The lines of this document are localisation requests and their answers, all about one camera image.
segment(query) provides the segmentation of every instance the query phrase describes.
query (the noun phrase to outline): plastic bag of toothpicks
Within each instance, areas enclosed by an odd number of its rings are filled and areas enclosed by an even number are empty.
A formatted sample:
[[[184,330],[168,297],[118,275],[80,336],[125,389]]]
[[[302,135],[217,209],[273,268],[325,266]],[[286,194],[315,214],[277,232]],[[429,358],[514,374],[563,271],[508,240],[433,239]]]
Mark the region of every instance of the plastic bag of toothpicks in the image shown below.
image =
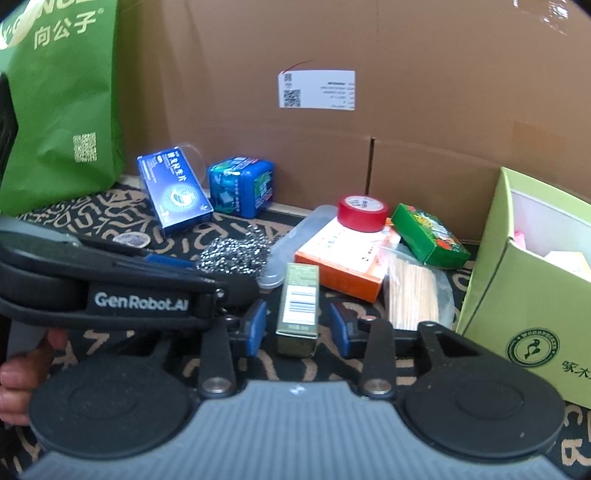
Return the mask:
[[[444,271],[422,264],[404,245],[380,248],[380,259],[388,265],[384,300],[396,330],[416,330],[427,321],[452,328],[453,292]]]

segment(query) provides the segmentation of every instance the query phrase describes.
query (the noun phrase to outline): red tape roll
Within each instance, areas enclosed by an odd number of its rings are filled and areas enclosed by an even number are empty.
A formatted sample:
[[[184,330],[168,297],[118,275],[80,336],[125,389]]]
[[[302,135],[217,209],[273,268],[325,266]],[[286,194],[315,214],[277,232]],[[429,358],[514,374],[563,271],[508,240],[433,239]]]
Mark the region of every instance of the red tape roll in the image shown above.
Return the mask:
[[[365,195],[348,195],[339,200],[339,223],[358,232],[379,232],[384,228],[388,206]]]

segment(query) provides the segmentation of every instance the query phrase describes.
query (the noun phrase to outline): pink object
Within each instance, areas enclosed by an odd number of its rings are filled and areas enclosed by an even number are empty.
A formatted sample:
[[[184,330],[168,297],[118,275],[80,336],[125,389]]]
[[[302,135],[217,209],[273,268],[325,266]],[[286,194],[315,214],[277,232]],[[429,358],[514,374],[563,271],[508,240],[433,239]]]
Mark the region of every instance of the pink object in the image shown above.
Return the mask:
[[[515,239],[515,244],[519,248],[522,248],[523,250],[527,250],[527,248],[525,247],[525,235],[523,234],[523,232],[516,231],[515,235],[514,235],[514,239]]]

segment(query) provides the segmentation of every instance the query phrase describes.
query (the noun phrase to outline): green shopping bag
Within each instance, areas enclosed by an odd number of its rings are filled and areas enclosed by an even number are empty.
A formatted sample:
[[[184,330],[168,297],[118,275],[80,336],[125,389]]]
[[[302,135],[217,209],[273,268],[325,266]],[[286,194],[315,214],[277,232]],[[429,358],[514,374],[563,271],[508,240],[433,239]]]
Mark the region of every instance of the green shopping bag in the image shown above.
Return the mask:
[[[0,25],[0,72],[19,124],[2,213],[99,192],[121,175],[116,17],[116,0],[30,0]]]

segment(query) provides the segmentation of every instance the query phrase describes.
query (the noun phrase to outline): translucent plastic container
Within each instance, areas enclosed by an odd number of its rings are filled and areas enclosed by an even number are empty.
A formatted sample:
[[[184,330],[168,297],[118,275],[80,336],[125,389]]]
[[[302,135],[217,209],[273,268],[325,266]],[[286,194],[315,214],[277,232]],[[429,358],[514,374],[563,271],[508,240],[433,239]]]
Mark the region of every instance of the translucent plastic container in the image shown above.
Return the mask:
[[[285,280],[287,264],[294,261],[296,252],[335,217],[336,206],[321,205],[273,245],[265,271],[258,280],[259,287],[271,290],[280,286]]]

